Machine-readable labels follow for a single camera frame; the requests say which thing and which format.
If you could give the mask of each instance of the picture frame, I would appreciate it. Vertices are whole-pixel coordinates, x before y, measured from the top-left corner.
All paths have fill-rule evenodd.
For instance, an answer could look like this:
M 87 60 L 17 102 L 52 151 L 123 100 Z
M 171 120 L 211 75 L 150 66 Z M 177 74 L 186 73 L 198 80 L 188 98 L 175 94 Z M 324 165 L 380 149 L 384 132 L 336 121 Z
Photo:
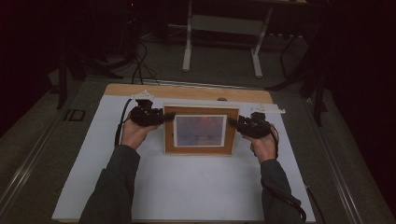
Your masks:
M 164 104 L 163 113 L 175 113 L 164 124 L 164 153 L 177 155 L 232 155 L 238 105 Z

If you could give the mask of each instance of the white board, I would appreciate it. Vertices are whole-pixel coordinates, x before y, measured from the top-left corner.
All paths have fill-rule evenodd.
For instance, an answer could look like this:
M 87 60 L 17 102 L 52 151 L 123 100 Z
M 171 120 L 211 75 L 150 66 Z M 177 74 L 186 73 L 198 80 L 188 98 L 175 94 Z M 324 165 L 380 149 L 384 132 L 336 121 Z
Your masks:
M 114 136 L 129 97 L 105 95 L 67 178 L 52 218 L 78 220 L 114 148 Z M 163 103 L 239 105 L 248 117 L 259 104 L 154 98 Z M 127 112 L 136 102 L 132 101 Z M 277 105 L 265 104 L 277 109 Z M 315 217 L 281 115 L 266 114 L 279 136 L 279 162 L 292 195 L 302 201 L 307 221 Z M 141 156 L 135 180 L 135 221 L 263 221 L 260 165 L 250 143 L 236 133 L 232 156 L 172 156 L 163 153 L 163 126 L 148 134 L 137 150 Z

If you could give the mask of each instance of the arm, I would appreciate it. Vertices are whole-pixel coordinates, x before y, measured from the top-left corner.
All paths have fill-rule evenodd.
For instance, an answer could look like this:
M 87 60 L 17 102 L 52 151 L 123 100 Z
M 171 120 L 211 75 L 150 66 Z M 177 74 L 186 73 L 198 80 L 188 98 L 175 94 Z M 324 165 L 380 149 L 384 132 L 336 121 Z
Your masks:
M 261 166 L 262 211 L 264 213 L 265 223 L 303 223 L 300 213 L 296 208 L 275 196 L 275 194 L 280 194 L 297 205 L 301 204 L 300 201 L 291 195 L 291 189 L 285 171 L 276 160 L 278 139 L 274 139 L 271 134 L 260 139 L 246 135 L 243 135 L 243 137 L 251 142 L 250 149 L 258 158 Z
M 114 148 L 106 169 L 81 214 L 79 223 L 132 222 L 134 178 L 140 156 L 135 151 L 147 134 L 159 126 L 140 127 L 127 119 L 122 127 L 120 145 Z
M 267 160 L 261 163 L 262 172 L 262 211 L 266 223 L 303 223 L 298 210 L 281 201 L 269 192 L 266 187 L 286 197 L 293 203 L 301 202 L 291 195 L 289 181 L 277 160 Z

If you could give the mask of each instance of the hand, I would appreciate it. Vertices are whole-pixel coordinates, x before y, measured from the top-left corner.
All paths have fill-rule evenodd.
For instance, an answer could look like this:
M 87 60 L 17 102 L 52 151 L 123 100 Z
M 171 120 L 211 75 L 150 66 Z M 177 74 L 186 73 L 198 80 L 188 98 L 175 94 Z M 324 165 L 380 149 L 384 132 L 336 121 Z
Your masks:
M 274 126 L 271 127 L 273 133 L 276 133 Z M 254 152 L 259 159 L 259 163 L 276 159 L 276 141 L 271 134 L 263 138 L 252 138 L 242 134 L 242 137 L 250 141 L 250 150 Z
M 141 127 L 135 124 L 131 119 L 127 119 L 122 125 L 121 145 L 137 150 L 138 147 L 145 141 L 149 132 L 158 129 L 160 125 Z

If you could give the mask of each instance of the metal rail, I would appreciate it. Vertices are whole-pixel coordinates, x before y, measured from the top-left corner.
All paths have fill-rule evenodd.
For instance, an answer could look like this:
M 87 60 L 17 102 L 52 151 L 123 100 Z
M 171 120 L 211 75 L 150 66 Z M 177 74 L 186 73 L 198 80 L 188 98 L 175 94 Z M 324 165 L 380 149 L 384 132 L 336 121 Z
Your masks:
M 39 159 L 41 158 L 41 155 L 43 154 L 43 151 L 51 137 L 52 132 L 57 127 L 59 121 L 61 121 L 64 115 L 66 114 L 67 108 L 73 102 L 73 99 L 76 97 L 80 87 L 81 87 L 81 82 L 74 81 L 73 85 L 70 87 L 71 90 L 69 91 L 69 97 L 66 100 L 63 108 L 61 108 L 55 115 L 55 118 L 53 118 L 49 122 L 44 132 L 40 135 L 35 145 L 30 150 L 29 155 L 26 157 L 26 159 L 20 165 L 18 170 L 15 172 L 6 190 L 3 192 L 0 198 L 0 223 L 3 223 L 7 211 L 14 203 L 15 199 L 21 192 L 24 184 L 28 180 L 30 174 L 33 172 L 35 166 L 37 165 Z
M 315 127 L 315 131 L 317 132 L 318 139 L 320 143 L 323 145 L 324 152 L 326 154 L 326 159 L 327 162 L 329 163 L 332 180 L 334 181 L 335 187 L 337 188 L 341 202 L 344 205 L 349 222 L 353 224 L 361 224 L 363 223 L 361 219 L 361 214 L 359 213 L 358 208 L 356 207 L 356 204 L 352 198 L 349 187 L 347 186 L 347 182 L 345 181 L 344 176 L 342 175 L 340 168 L 338 167 L 337 161 L 334 155 L 332 154 L 332 149 L 329 147 L 329 144 L 326 140 L 326 137 L 323 134 L 323 131 L 318 127 L 317 123 L 315 122 L 311 110 L 312 103 L 310 102 L 309 99 L 308 100 L 304 98 L 302 99 L 304 101 L 304 107 L 308 111 L 309 114 L 308 117 L 310 119 L 310 122 L 313 124 L 313 127 Z

